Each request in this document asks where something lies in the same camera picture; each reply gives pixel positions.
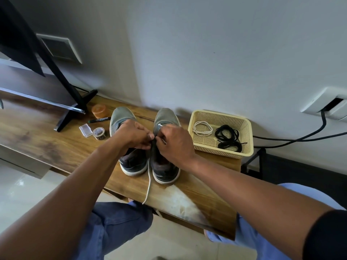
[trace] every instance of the blue jeans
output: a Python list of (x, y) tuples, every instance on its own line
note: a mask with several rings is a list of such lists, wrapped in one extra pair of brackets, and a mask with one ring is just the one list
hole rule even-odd
[(139, 202), (97, 202), (73, 259), (104, 259), (104, 255), (147, 231), (152, 221), (152, 208)]
[[(296, 183), (283, 183), (280, 184), (287, 189), (301, 193), (311, 197), (317, 201), (321, 201), (334, 209), (344, 210), (336, 201), (325, 193), (318, 191), (314, 188), (303, 186)], [(246, 246), (257, 250), (257, 260), (290, 260), (280, 250), (270, 244), (264, 237), (262, 237), (250, 224), (242, 218), (237, 216), (236, 236), (235, 241), (224, 238), (212, 232), (207, 232), (208, 238), (213, 242), (227, 243), (239, 246)]]

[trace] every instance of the hand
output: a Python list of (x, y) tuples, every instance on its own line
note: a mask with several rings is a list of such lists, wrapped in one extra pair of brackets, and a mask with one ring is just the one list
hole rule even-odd
[(119, 137), (126, 148), (149, 150), (154, 134), (140, 123), (128, 119), (124, 121), (113, 136)]
[(197, 155), (194, 151), (192, 137), (187, 130), (167, 124), (160, 128), (155, 139), (161, 155), (175, 166), (189, 170), (189, 164), (193, 163)]

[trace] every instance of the orange lid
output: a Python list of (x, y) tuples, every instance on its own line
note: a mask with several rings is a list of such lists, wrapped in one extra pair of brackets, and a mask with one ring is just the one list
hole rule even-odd
[(92, 107), (92, 113), (96, 118), (106, 118), (108, 117), (108, 109), (104, 104), (96, 104)]

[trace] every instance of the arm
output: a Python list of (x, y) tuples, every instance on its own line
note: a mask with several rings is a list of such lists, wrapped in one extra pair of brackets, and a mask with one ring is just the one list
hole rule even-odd
[(69, 259), (93, 206), (120, 156), (128, 148), (149, 149), (144, 126), (125, 121), (50, 194), (0, 236), (0, 259)]
[(293, 259), (301, 259), (306, 236), (331, 207), (208, 161), (194, 152), (188, 131), (167, 125), (157, 136), (160, 153), (191, 172), (240, 213), (263, 237)]

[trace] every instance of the wall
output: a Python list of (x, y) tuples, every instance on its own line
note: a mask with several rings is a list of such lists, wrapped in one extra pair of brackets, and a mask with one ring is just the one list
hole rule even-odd
[[(34, 31), (72, 40), (74, 75), (133, 104), (241, 115), (255, 135), (298, 138), (321, 125), (300, 110), (347, 87), (347, 0), (11, 1)], [(329, 120), (319, 136), (344, 131)], [(347, 174), (346, 140), (269, 153)]]

